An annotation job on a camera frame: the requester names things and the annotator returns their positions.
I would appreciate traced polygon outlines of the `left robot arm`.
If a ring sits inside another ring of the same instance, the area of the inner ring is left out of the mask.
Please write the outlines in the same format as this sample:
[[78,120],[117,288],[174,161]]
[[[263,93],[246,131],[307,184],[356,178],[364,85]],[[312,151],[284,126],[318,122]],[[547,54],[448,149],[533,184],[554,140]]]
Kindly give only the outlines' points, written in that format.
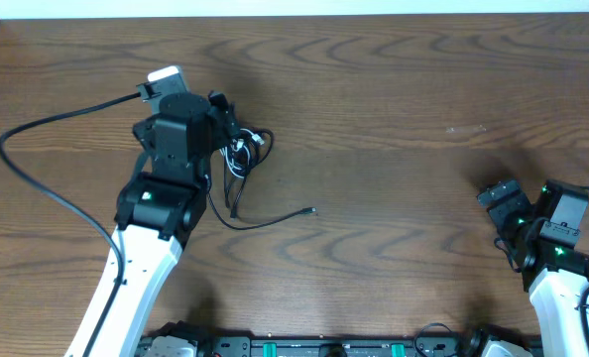
[[109,257],[66,353],[131,356],[157,296],[206,209],[211,155],[240,134],[221,92],[168,94],[133,134],[144,151],[117,198]]

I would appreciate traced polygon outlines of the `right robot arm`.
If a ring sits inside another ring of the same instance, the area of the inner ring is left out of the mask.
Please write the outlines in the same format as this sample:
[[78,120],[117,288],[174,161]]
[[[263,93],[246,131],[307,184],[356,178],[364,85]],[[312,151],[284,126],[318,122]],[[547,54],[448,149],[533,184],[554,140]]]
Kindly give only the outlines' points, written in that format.
[[589,255],[576,250],[589,186],[549,179],[536,202],[500,181],[477,195],[496,227],[495,245],[523,280],[545,356],[589,356]]

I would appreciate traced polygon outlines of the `clear tape piece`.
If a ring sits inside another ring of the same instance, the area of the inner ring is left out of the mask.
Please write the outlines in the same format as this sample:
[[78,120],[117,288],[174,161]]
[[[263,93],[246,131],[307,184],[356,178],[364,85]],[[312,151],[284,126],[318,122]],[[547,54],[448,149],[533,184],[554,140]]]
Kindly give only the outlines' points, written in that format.
[[461,127],[447,127],[445,132],[447,134],[472,134],[486,132],[487,129],[483,125],[469,125]]

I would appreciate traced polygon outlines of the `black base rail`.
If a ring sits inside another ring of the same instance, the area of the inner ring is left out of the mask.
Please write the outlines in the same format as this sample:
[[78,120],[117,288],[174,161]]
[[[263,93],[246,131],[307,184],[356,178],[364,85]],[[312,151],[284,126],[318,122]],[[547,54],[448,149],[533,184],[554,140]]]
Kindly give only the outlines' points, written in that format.
[[183,321],[168,323],[141,338],[137,356],[176,357],[405,357],[405,356],[532,356],[542,357],[538,336],[525,336],[496,325],[469,333],[436,322],[415,335],[403,336],[273,336],[243,331],[209,330]]

